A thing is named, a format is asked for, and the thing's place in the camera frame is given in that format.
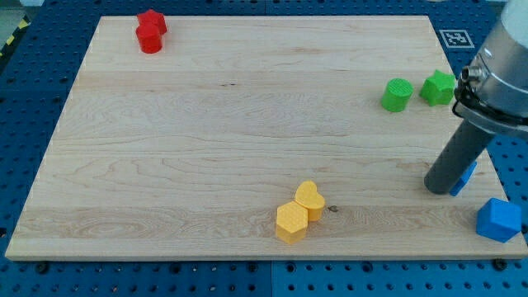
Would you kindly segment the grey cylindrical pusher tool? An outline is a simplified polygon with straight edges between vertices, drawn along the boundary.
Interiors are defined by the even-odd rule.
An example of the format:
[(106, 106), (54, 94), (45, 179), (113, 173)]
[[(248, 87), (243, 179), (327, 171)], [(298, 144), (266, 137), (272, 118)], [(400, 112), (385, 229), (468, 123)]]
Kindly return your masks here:
[(493, 138), (463, 120), (424, 177), (425, 187), (433, 194), (448, 194)]

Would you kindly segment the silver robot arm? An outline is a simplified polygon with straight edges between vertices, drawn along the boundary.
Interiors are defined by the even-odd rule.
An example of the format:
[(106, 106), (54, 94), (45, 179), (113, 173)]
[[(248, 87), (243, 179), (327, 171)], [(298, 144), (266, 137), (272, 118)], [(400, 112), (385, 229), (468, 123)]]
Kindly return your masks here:
[(425, 187), (451, 191), (496, 134), (527, 138), (527, 1), (510, 0), (471, 64), (462, 68), (453, 113), (463, 121), (428, 173)]

